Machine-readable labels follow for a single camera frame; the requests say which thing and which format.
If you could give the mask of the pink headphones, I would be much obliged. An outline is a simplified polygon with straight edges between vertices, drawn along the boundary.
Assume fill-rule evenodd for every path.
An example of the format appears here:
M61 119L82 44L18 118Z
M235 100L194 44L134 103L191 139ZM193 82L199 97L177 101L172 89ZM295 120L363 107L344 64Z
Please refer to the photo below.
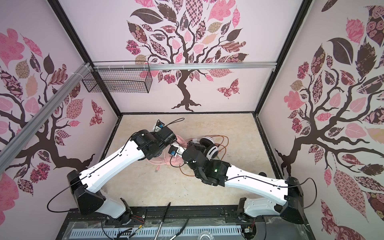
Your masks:
M184 164L184 160L182 159L182 155L180 155L180 151L183 151L187 148L187 142L179 135L176 135L177 141L175 144L178 147L177 151L171 150L169 153L167 150L161 157L156 157L151 160L147 160L152 165L155 166L173 166L173 167L181 167Z

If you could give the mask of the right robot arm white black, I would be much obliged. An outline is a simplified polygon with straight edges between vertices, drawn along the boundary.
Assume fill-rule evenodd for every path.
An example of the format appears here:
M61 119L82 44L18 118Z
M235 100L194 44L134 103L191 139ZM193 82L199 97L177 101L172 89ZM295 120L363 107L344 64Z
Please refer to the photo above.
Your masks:
M209 159L193 144L187 148L177 147L175 152L202 183L258 195L258 199L245 199L240 203L241 213L247 217L279 216L293 224L306 223L304 192L298 179L272 179L253 174L230 163Z

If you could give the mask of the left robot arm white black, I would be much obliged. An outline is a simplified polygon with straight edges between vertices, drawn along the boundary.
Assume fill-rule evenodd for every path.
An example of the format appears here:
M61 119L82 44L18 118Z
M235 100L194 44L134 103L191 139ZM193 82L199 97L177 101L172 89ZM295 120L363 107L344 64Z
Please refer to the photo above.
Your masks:
M93 167L80 173L70 172L67 179L80 214L104 214L118 224L126 225L133 215L131 208L123 198L115 200L109 197L102 187L132 163L158 157L176 140L176 135L168 127L156 127L153 132L141 130Z

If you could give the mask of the white black headphones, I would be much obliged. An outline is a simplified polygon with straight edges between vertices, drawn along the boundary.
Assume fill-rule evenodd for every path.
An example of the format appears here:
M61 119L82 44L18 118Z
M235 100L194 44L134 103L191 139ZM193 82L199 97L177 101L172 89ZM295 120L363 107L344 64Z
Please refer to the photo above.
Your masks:
M208 158L208 160L214 159L218 156L219 148L211 137L205 136L201 139L192 139L192 142L200 144L204 147L203 154Z

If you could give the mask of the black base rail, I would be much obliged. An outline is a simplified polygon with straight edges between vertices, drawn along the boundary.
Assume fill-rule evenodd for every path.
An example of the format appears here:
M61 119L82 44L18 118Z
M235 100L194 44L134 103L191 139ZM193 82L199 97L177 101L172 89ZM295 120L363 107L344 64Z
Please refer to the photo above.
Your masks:
M248 218L240 216L236 205L221 206L171 206L133 207L133 216L126 225L118 224L112 218L102 214L82 216L78 211L70 211L56 236L65 240L73 229L107 229L157 227L181 227L176 235L191 226L240 226L242 240L313 240L315 239L308 224L297 225L277 216Z

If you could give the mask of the back aluminium rail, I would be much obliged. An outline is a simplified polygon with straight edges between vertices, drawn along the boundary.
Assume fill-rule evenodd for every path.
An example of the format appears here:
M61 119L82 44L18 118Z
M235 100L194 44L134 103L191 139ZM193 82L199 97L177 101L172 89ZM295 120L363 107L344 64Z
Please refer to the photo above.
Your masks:
M101 70L147 70L147 71L173 71L173 70L213 70L213 69L275 69L276 62L241 62L241 63L198 63L198 64L125 64L113 65L102 62L101 65L94 63L95 71Z

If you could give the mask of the aluminium rail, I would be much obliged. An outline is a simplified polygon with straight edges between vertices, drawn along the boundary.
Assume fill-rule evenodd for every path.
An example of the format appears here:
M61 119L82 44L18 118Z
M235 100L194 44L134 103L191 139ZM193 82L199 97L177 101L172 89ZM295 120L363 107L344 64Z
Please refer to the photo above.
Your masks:
M45 121L54 113L75 86L91 72L90 63L83 63L54 94L39 112L22 128L1 152L1 173L12 163L19 152L27 145L31 138L38 132Z
M198 63L198 64L125 64L113 65L102 62L101 65L94 63L95 71L101 70L147 70L147 71L173 71L173 70L213 70L213 69L275 69L276 62L241 62L241 63Z

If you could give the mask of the left aluminium rail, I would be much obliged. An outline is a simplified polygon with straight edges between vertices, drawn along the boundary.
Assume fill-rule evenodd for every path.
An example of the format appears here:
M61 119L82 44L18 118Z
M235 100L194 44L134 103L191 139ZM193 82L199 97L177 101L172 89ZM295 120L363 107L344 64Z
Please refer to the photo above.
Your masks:
M12 163L19 152L27 145L31 138L38 132L45 121L54 113L75 86L91 72L90 63L83 63L54 94L39 112L22 128L1 152L1 173Z

